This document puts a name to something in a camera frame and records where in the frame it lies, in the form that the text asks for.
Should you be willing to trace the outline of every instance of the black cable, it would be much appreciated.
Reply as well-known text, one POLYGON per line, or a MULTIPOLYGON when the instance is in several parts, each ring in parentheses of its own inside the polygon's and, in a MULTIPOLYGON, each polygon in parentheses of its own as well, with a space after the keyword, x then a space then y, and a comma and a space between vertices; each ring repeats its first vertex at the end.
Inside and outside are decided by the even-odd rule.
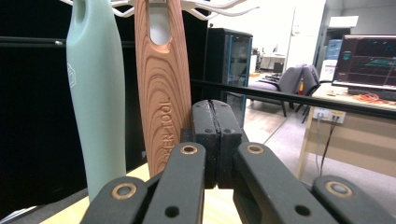
POLYGON ((322 160, 320 163, 320 176, 322 175, 324 159, 326 158, 327 149, 329 148, 330 139, 332 138, 332 131, 334 130, 335 124, 337 123, 339 118, 340 117, 332 116, 332 126, 330 128, 329 138, 327 139, 326 147, 324 148, 322 160))

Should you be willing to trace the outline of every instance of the white hook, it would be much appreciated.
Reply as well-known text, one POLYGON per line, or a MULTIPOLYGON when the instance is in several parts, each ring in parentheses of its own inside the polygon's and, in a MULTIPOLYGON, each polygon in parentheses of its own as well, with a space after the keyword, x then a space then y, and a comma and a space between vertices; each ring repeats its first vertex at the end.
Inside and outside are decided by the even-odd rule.
MULTIPOLYGON (((73 1, 72 0, 60 0, 61 2, 64 2, 70 6, 73 6, 73 1)), ((118 1, 112 1, 111 6, 113 6, 113 12, 116 16, 118 17, 130 17, 134 15, 134 1, 135 0, 118 0, 118 1), (121 12, 117 10, 115 7, 123 7, 123 6, 131 6, 130 9, 121 12)), ((248 13, 249 11, 259 8, 259 7, 252 7, 249 9, 246 9, 244 11, 240 12, 227 12, 224 9, 228 9, 231 7, 234 7, 240 3, 245 2, 246 0, 233 0, 231 2, 227 2, 224 4, 214 4, 210 2, 206 2, 203 0, 180 0, 181 1, 181 9, 189 12, 192 16, 198 18, 201 21, 208 21, 212 18, 217 17, 218 15, 224 15, 224 16, 229 16, 229 17, 235 17, 235 16, 240 16, 243 14, 248 13), (209 16, 206 16, 199 12, 196 8, 208 10, 212 12, 209 16)))

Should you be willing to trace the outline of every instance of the screw hole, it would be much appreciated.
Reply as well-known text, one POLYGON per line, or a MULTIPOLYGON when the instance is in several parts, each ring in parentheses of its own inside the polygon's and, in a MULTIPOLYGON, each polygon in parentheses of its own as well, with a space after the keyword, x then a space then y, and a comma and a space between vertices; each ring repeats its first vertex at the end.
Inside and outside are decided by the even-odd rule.
POLYGON ((118 184, 111 192, 114 199, 125 200, 129 199, 136 193, 136 185, 133 183, 118 184))
POLYGON ((185 155, 192 155, 198 151, 198 148, 195 146, 184 146, 183 148, 180 149, 180 151, 185 155))
POLYGON ((303 205, 297 205, 294 209, 300 216, 309 217, 311 215, 311 211, 303 205))
POLYGON ((353 195, 350 187, 337 181, 329 181, 325 186, 330 193, 340 198, 348 198, 353 195))
POLYGON ((169 206, 165 209, 165 215, 167 217, 177 217, 179 214, 178 207, 176 206, 169 206))
POLYGON ((249 145, 247 146, 247 151, 251 154, 262 154, 264 152, 264 148, 258 145, 249 145))
POLYGON ((124 187, 121 187, 121 188, 119 188, 118 190, 117 190, 117 193, 119 194, 119 195, 127 195, 129 192, 131 192, 131 188, 130 187, 128 187, 128 186, 124 186, 124 187))

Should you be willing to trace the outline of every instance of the wooden tool handle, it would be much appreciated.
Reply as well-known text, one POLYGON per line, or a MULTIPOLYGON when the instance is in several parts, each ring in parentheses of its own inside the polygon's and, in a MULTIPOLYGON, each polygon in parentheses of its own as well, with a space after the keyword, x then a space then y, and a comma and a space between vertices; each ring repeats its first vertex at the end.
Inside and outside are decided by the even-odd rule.
POLYGON ((171 38, 164 45, 149 36, 149 3, 135 1, 136 68, 143 133, 151 176, 163 170, 180 129, 191 127, 191 90, 179 0, 168 0, 171 38))

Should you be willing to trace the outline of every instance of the office chair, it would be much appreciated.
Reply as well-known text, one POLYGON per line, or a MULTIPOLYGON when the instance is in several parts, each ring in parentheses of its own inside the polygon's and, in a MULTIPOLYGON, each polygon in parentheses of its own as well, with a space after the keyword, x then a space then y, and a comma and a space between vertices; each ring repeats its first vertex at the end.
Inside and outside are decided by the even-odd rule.
MULTIPOLYGON (((315 92, 315 90, 319 88, 321 83, 329 82, 329 81, 319 81, 318 70, 312 64, 308 64, 304 66, 302 72, 302 78, 304 83, 305 96, 311 96, 315 92)), ((295 109, 295 112, 298 112, 302 106, 303 105, 298 105, 297 108, 295 109)), ((304 119, 302 123, 305 122, 306 117, 308 116, 309 108, 310 105, 308 105, 303 112, 304 119)))
MULTIPOLYGON (((254 83, 248 84, 249 88, 254 88, 258 90, 267 91, 281 91, 286 93, 296 93, 298 84, 301 80, 302 71, 304 64, 299 64, 294 67, 288 68, 284 74, 279 78, 278 82, 262 79, 254 83)), ((272 100, 264 97, 258 96, 247 96, 250 100, 257 100, 261 102, 266 102, 275 105, 281 105, 283 110, 283 115, 286 117, 286 108, 283 101, 272 100)))

